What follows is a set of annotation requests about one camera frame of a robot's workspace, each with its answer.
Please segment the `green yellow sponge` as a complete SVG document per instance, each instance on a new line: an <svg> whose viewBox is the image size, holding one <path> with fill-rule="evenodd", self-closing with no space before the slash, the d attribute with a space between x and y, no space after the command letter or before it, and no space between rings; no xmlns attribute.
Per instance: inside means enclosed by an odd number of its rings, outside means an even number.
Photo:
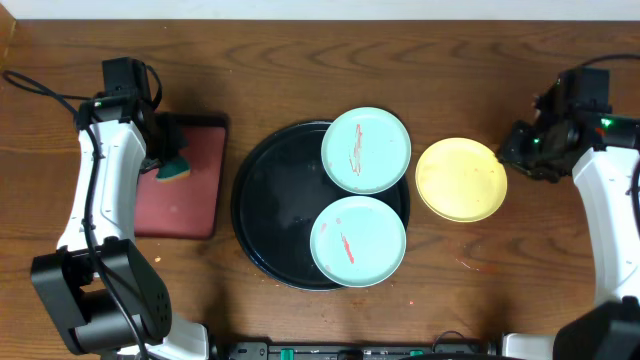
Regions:
<svg viewBox="0 0 640 360"><path fill-rule="evenodd" d="M186 177L190 172L188 161L182 156L177 156L158 168L155 179L158 182L170 182Z"/></svg>

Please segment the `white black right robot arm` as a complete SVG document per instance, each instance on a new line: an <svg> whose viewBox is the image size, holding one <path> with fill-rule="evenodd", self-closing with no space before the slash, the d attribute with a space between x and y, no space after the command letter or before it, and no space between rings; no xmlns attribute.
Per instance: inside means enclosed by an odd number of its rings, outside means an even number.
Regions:
<svg viewBox="0 0 640 360"><path fill-rule="evenodd" d="M573 179L586 213L596 278L592 310L554 335L504 336L502 356L638 358L638 121L595 115L546 128L517 121L497 157L535 180Z"/></svg>

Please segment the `mint green plate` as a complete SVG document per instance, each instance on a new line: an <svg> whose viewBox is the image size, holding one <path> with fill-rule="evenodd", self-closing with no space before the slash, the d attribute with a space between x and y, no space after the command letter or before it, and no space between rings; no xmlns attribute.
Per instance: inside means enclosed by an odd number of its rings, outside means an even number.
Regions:
<svg viewBox="0 0 640 360"><path fill-rule="evenodd" d="M344 287L364 288L389 278L406 251L405 227L386 203L349 196L328 205L310 233L316 267Z"/></svg>
<svg viewBox="0 0 640 360"><path fill-rule="evenodd" d="M359 195L388 190L406 173L411 140L392 113L360 107L337 117L325 132L321 160L329 178Z"/></svg>

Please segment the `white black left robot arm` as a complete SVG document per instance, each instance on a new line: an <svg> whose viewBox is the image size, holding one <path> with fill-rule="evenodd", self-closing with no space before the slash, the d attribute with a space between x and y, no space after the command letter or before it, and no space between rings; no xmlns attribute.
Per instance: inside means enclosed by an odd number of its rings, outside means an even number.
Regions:
<svg viewBox="0 0 640 360"><path fill-rule="evenodd" d="M115 359L207 359L204 325L172 310L168 289L138 250L137 183L154 117L141 100L99 98L74 119L81 165L56 250L34 258L31 281L67 349Z"/></svg>

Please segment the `yellow plate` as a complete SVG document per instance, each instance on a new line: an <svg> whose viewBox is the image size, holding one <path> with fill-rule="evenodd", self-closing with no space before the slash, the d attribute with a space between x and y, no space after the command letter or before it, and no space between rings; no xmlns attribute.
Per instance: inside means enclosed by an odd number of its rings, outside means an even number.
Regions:
<svg viewBox="0 0 640 360"><path fill-rule="evenodd" d="M494 152L467 138L447 138L429 146L415 172L422 201L454 222L476 222L495 213L507 193L504 166Z"/></svg>

